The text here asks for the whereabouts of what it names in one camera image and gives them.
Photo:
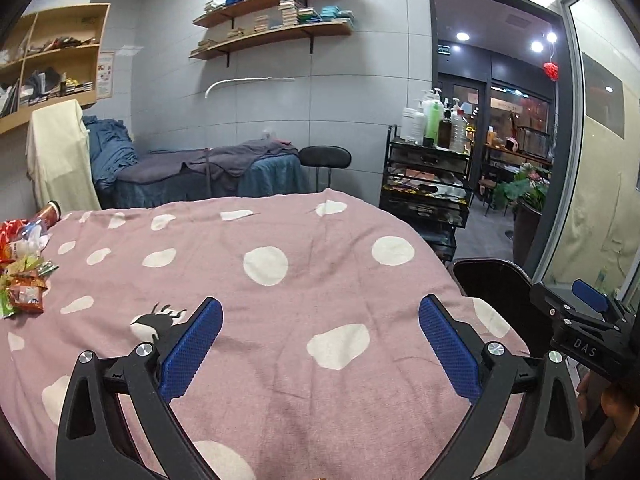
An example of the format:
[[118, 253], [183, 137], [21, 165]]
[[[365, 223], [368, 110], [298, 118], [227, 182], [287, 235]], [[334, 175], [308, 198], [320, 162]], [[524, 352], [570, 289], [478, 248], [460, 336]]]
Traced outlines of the person's right hand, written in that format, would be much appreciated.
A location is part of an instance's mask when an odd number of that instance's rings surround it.
[[577, 406], [583, 422], [594, 422], [598, 413], [605, 416], [605, 422], [586, 445], [588, 468], [597, 471], [612, 460], [624, 443], [638, 418], [639, 408], [591, 370], [577, 386]]

